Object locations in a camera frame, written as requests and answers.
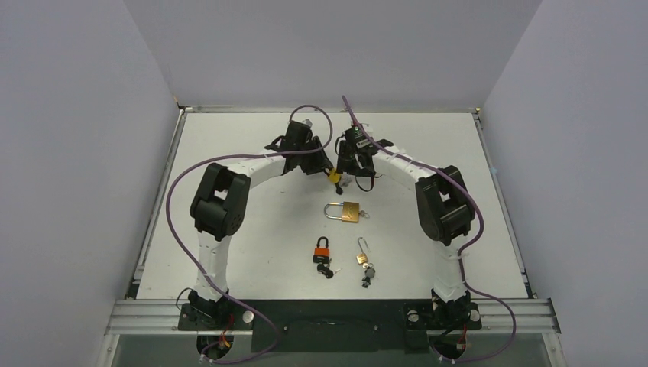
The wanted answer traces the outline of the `yellow padlock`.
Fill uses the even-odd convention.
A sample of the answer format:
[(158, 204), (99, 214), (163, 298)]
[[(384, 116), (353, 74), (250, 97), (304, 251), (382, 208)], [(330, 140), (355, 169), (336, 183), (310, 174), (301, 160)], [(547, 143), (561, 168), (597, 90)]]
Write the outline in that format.
[(329, 182), (334, 185), (336, 194), (342, 195), (344, 193), (342, 186), (340, 185), (342, 175), (339, 174), (335, 168), (332, 168), (328, 171), (327, 178)]

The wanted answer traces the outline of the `large brass padlock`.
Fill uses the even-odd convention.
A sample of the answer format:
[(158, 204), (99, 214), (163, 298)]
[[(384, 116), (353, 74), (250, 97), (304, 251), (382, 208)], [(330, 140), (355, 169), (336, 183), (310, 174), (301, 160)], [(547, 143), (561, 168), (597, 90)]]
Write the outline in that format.
[(327, 219), (341, 222), (357, 223), (360, 219), (370, 219), (370, 215), (356, 202), (327, 203), (323, 208)]

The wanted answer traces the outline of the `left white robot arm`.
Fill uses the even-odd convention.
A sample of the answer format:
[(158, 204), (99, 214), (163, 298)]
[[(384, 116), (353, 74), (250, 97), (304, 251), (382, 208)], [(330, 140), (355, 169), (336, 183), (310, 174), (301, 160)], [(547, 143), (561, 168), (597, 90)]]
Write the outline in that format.
[(252, 157), (230, 164), (208, 164), (190, 204), (198, 232), (196, 285), (188, 296), (196, 317), (210, 329), (224, 326), (241, 309), (228, 295), (226, 279), (232, 236), (241, 228), (252, 188), (296, 167), (307, 174), (323, 172), (327, 159), (322, 143), (306, 119), (291, 121), (284, 135)]

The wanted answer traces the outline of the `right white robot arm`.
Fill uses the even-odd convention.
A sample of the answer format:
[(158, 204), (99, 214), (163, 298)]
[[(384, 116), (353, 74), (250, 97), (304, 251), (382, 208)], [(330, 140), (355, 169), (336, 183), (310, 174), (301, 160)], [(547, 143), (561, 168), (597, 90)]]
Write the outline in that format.
[(475, 219), (465, 183), (457, 167), (436, 168), (418, 163), (390, 141), (374, 141), (354, 125), (336, 139), (336, 170), (371, 180), (386, 176), (414, 192), (419, 224), (432, 240), (434, 281), (431, 319), (441, 329), (481, 325), (461, 272), (460, 236), (467, 236)]

